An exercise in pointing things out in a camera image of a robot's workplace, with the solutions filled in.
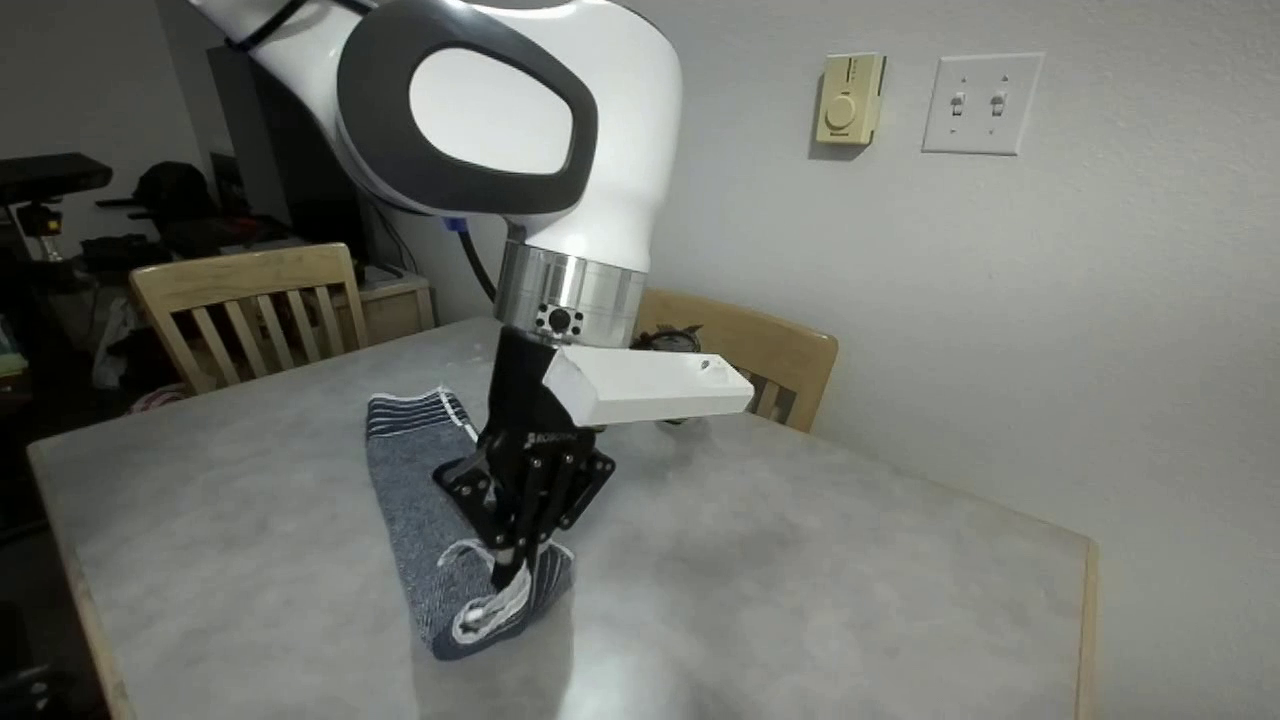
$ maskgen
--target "white wall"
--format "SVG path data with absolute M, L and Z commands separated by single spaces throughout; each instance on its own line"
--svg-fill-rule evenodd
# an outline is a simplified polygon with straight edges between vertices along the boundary
M 1107 720 L 1280 716 L 1280 3 L 638 7 L 689 71 L 651 281 L 838 331 L 823 435 L 1095 535 Z M 848 46 L 885 127 L 812 159 Z M 919 151 L 948 53 L 1048 53 L 1025 157 Z
M 156 159 L 200 159 L 152 0 L 4 0 L 0 159 L 84 151 L 115 176 L 63 198 L 69 250 L 84 234 L 152 231 L 91 209 L 132 194 Z

